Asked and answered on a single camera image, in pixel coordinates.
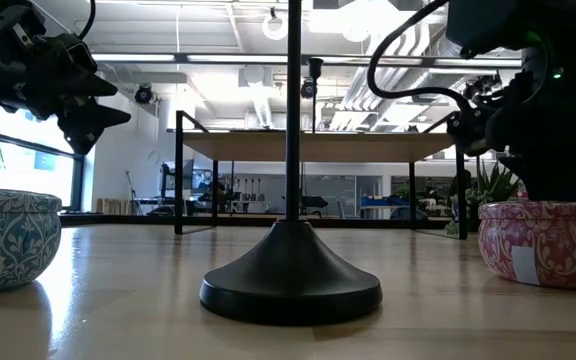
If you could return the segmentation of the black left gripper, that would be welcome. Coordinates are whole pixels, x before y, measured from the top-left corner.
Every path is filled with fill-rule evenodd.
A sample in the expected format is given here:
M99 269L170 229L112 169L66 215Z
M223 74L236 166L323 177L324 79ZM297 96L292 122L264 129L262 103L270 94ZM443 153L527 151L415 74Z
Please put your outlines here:
M97 75L84 42L90 30L49 36L45 18L30 0L0 0L0 105L29 110L40 119L58 118L73 152L87 155L106 128L131 115L100 105L117 87Z

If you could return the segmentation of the pink patterned candle tin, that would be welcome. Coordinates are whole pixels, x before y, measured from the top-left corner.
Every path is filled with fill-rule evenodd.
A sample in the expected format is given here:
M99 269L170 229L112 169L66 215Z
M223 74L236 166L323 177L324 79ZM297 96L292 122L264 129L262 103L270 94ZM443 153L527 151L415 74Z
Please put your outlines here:
M576 202L488 203L478 217L479 250L495 275L576 289Z

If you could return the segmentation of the blue patterned candle tin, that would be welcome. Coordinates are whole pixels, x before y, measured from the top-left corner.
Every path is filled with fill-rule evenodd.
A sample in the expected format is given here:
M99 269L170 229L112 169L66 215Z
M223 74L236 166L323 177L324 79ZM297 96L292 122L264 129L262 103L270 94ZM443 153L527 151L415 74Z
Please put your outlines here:
M0 189L0 291L27 285L54 259L61 239L62 200Z

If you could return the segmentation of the green succulent plant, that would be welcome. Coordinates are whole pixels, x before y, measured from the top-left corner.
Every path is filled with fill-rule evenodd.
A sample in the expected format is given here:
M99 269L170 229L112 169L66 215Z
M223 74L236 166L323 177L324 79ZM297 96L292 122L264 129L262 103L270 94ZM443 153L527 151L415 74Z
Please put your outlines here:
M466 180L466 225L469 232L476 232L479 228L478 209L481 205L509 200L520 185L520 179L499 161L490 173L483 169L477 180L466 171Z

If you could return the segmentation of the large window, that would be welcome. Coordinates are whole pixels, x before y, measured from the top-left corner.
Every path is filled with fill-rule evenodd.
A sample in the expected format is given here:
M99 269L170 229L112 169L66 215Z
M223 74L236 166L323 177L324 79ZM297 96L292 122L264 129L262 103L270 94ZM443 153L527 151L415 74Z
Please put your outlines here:
M82 206L84 158L72 152L57 118L0 107L0 188L51 194L66 210Z

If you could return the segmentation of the long ceiling light strip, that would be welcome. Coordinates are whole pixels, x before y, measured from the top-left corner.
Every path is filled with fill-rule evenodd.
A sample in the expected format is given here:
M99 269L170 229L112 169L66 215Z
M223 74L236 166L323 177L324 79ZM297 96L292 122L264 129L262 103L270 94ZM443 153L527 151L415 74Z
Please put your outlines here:
M104 63L201 63L201 64L285 64L285 55L250 54L184 54L184 53L96 53L97 62Z
M519 69L522 61L518 58L437 58L434 68L477 68L477 69Z

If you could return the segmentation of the black ceiling spotlight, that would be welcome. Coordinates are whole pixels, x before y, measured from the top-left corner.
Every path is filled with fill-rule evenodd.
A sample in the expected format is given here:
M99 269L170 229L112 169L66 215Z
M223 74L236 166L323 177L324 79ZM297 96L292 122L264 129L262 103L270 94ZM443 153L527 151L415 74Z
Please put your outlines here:
M473 101L476 97L487 95L501 85L502 79L499 75L479 75L466 81L462 95L467 100Z

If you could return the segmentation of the wooden crate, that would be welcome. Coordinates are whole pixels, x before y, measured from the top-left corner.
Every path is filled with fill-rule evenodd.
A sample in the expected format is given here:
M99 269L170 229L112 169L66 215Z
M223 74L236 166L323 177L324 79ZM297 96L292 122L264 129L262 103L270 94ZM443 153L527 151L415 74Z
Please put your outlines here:
M131 215L132 203L130 200L98 198L96 211L104 215Z

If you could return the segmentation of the wooden shelf with black legs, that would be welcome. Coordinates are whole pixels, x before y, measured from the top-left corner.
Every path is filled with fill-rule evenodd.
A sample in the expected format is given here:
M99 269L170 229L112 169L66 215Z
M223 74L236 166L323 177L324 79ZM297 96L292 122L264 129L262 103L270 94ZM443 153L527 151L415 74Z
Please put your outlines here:
M391 228L436 230L440 220L419 221L416 216L415 164L450 146L450 138L440 133L296 133L281 131L235 131L211 133L186 112L176 112L175 164L181 165L183 147L199 152L218 163L281 162L287 167L285 201L298 206L300 166L314 163L406 163L408 165L409 218L395 220Z

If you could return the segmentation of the silver air duct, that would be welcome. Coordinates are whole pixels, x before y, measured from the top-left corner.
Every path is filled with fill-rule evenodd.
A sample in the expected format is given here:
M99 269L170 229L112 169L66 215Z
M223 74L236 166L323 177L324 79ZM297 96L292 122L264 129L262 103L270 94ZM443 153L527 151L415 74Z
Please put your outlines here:
M429 44L420 53L425 57L449 57L459 50L446 38L446 24L429 25ZM419 87L442 87L437 75L431 74L429 68L410 68L398 83L400 90L409 90Z

